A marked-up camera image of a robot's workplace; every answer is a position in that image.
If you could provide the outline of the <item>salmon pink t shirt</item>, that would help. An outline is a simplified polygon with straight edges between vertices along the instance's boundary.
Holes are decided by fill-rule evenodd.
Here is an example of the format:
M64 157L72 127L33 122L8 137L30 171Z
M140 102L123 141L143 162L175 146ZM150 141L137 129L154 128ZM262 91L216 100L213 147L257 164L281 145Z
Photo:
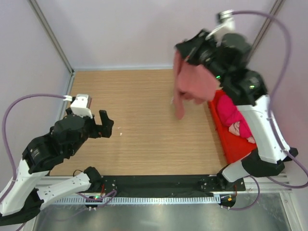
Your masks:
M219 88L219 81L213 74L202 65L188 64L179 51L174 54L173 75L173 104L177 119L182 119L185 115L185 100L203 104L213 100Z

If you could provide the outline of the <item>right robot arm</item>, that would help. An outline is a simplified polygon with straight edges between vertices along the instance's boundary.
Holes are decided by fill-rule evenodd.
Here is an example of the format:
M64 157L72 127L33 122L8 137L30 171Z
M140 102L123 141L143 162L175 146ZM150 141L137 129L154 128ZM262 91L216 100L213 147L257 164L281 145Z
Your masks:
M297 156L280 133L270 97L262 76L246 67L251 45L238 33L227 33L218 41L201 30L190 40L176 44L181 58L189 64L205 67L220 82L250 128L257 147L242 159L225 166L217 174L222 189L247 177L273 177L285 169L284 163Z

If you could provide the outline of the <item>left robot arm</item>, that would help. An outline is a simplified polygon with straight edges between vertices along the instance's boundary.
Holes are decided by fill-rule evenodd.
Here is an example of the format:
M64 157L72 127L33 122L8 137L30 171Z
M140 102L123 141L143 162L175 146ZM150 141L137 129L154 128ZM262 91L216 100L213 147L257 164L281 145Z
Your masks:
M1 226L25 223L53 202L73 193L100 190L102 177L94 167L60 183L37 186L56 165L74 156L87 139L111 137L114 121L105 110L99 113L101 125L89 116L70 113L57 121L49 133L28 144L22 153L15 184L0 204Z

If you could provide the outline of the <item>magenta t shirt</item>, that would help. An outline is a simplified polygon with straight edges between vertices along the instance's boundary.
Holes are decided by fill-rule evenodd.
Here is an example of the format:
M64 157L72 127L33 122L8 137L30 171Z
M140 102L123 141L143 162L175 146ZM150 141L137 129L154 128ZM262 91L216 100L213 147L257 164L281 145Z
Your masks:
M229 127L236 122L241 122L241 125L244 126L249 132L249 135L252 135L250 128L244 119L243 115L237 109L237 107L233 104L230 97L227 95L222 95L217 102L216 111L219 116L219 119L223 126Z

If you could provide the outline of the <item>light pink t shirt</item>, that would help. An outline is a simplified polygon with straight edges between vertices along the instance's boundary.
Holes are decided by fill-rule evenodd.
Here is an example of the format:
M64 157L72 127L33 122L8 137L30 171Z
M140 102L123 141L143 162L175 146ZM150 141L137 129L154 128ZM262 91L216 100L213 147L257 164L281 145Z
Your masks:
M241 122L236 122L233 123L230 127L229 127L229 132L232 133L235 136L239 136L241 138L245 138L249 143L256 143L255 139L253 138L252 135L249 135L249 132L246 128L244 128L243 125L241 125Z

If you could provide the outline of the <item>red plastic bin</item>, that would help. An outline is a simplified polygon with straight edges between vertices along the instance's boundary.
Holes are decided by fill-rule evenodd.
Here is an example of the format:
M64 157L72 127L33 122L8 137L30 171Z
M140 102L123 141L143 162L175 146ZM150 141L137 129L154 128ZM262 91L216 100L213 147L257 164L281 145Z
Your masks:
M214 99L207 104L215 123L226 161L228 164L231 164L245 157L257 146L245 138L231 134L228 128L221 123L216 106L219 98L223 95L225 95L223 90L217 90Z

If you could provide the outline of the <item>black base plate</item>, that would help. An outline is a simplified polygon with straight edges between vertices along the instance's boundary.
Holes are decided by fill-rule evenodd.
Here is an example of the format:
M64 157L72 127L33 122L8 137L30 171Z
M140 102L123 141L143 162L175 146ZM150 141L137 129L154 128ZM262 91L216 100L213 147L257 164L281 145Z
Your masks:
M224 205L233 206L237 192L246 190L244 179L223 183L213 175L166 175L166 176L104 176L86 193L107 194L116 191L116 199L204 199L221 192L230 195L231 201L222 199Z

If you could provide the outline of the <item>right aluminium corner post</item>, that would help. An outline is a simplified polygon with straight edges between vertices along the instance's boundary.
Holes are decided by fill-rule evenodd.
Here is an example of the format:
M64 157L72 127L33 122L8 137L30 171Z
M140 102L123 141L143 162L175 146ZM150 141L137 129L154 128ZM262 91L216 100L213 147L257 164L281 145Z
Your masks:
M285 2L286 2L286 0L275 0L271 9L270 9L270 11L269 11L269 15L277 16ZM252 54L260 46L262 40L264 39L267 32L269 31L271 24L272 24L272 22L270 21L270 19L265 19L264 23L262 24L254 42L253 42Z

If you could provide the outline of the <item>aluminium corner post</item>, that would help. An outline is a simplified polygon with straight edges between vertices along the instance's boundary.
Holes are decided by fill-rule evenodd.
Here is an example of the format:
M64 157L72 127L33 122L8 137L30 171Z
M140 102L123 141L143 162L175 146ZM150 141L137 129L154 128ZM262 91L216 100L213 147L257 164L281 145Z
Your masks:
M269 15L277 16L285 2L286 2L286 0L275 0L271 9L270 9L270 11L269 11ZM262 24L254 42L253 42L252 54L260 46L262 40L264 39L267 32L269 31L271 24L272 24L272 22L270 21L270 19L265 19L264 23Z
M49 25L43 11L41 10L39 4L36 0L28 0L27 1L31 6L34 14L38 18L39 22L41 23L45 33L47 34L48 38L50 39L52 45L54 46L55 50L57 51L58 55L60 56L61 60L63 61L66 69L70 73L70 75L74 74L74 69L72 68L67 56L65 55L58 39L56 38L51 26Z

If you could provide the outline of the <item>left aluminium corner post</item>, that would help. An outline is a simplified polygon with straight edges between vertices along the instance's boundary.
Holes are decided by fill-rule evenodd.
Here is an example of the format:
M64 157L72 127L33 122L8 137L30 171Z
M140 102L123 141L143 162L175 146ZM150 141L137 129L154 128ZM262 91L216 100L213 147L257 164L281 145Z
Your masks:
M39 22L41 23L45 33L47 34L48 38L50 39L52 45L54 46L55 50L57 51L58 55L60 56L61 60L63 61L66 69L70 73L70 75L74 74L74 69L72 68L67 56L65 55L58 39L56 38L51 26L49 25L43 11L41 10L39 4L36 0L28 0L27 1L31 6L34 14L38 18Z

